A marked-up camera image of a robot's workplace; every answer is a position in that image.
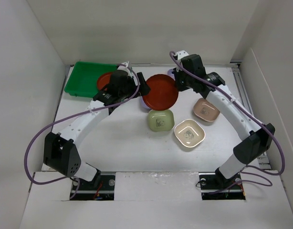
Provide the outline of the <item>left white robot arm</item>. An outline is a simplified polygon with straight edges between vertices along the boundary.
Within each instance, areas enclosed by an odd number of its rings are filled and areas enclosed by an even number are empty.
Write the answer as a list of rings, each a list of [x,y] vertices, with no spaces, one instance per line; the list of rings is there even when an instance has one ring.
[[[150,87],[141,72],[137,80],[125,70],[111,73],[109,83],[93,97],[87,113],[77,117],[58,133],[50,132],[44,140],[43,162],[68,178],[83,181],[89,189],[100,185],[101,171],[83,162],[78,152],[84,138],[125,99],[147,95]]]

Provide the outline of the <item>red round plate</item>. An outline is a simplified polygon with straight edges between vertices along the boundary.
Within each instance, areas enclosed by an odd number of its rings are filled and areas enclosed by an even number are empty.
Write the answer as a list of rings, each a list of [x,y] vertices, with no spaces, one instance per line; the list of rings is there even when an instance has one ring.
[[[175,80],[166,74],[155,74],[147,79],[150,92],[142,96],[144,103],[152,110],[164,111],[171,108],[178,99]]]
[[[99,91],[109,83],[111,74],[112,72],[104,73],[98,78],[96,86]]]

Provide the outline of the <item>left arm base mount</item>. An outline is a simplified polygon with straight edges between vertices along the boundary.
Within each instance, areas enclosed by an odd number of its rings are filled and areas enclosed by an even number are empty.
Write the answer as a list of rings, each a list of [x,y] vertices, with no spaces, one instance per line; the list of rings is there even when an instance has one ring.
[[[80,201],[113,201],[115,197],[116,172],[102,172],[96,186],[91,182],[75,178],[72,179],[70,200]]]

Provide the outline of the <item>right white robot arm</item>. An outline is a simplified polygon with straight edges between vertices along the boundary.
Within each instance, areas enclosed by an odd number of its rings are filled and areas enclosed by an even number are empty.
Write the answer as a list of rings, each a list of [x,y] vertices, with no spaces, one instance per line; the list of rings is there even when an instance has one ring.
[[[177,65],[173,70],[177,89],[191,88],[200,94],[223,114],[241,140],[229,159],[215,171],[215,184],[220,189],[225,188],[236,174],[270,148],[275,128],[255,119],[238,103],[218,73],[206,73],[199,55],[186,51],[171,52],[170,55]]]

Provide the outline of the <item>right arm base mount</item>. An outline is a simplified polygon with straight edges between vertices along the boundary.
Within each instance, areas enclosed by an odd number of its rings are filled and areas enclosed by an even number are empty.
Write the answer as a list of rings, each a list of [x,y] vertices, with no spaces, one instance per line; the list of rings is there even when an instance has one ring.
[[[220,183],[214,172],[199,173],[196,187],[202,200],[246,200],[240,174]]]

